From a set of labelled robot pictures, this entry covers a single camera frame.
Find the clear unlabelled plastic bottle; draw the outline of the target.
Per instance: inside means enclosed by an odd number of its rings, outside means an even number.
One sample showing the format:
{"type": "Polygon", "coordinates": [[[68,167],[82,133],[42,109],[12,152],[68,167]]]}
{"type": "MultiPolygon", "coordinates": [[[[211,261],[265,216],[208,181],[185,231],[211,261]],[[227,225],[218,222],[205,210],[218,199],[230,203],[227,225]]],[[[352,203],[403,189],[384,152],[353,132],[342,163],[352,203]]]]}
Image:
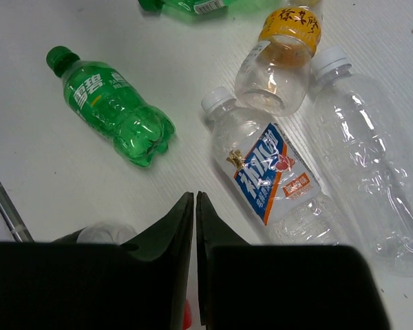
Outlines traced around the clear unlabelled plastic bottle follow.
{"type": "Polygon", "coordinates": [[[354,74],[339,46],[318,52],[311,114],[322,170],[380,266],[413,276],[413,150],[396,108],[373,78],[354,74]]]}

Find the green Sprite bottle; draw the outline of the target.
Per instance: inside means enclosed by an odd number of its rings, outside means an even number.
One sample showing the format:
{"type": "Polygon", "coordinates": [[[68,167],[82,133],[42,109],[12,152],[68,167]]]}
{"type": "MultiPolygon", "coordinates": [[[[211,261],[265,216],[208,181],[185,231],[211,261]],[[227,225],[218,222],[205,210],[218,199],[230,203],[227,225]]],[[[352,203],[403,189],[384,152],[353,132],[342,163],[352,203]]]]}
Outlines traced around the green Sprite bottle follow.
{"type": "Polygon", "coordinates": [[[167,152],[176,132],[172,121],[112,66],[82,60],[64,46],[53,47],[46,63],[61,79],[69,108],[110,141],[119,155],[146,168],[154,155],[167,152]]]}
{"type": "Polygon", "coordinates": [[[181,23],[252,19],[277,9],[284,1],[137,1],[141,14],[153,19],[171,19],[181,23]]]}

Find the blue orange label bottle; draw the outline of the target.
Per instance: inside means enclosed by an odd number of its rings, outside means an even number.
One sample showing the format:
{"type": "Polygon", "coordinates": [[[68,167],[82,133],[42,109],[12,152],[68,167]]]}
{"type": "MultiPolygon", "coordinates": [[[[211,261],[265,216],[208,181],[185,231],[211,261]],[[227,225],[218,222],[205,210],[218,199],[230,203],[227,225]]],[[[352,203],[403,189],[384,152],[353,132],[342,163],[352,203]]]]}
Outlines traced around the blue orange label bottle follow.
{"type": "Polygon", "coordinates": [[[342,215],[273,116],[237,105],[224,87],[201,102],[212,154],[274,244],[338,245],[342,215]]]}

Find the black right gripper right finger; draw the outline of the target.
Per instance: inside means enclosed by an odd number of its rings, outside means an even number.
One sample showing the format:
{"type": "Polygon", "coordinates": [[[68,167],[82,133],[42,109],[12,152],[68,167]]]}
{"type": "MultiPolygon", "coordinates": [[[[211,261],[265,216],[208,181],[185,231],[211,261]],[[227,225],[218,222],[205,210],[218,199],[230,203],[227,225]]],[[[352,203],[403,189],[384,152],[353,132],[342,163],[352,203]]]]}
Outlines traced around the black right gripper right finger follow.
{"type": "Polygon", "coordinates": [[[347,245],[250,245],[199,192],[200,321],[207,329],[389,329],[372,272],[347,245]]]}

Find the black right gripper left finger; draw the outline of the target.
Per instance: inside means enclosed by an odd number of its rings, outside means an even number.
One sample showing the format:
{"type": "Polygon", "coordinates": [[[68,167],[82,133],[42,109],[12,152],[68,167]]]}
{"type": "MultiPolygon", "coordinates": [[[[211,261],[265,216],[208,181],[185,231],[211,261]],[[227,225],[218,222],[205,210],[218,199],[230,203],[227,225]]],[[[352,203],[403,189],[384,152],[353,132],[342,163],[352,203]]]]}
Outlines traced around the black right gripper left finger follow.
{"type": "Polygon", "coordinates": [[[0,329],[182,329],[193,207],[122,245],[0,242],[0,329]]]}

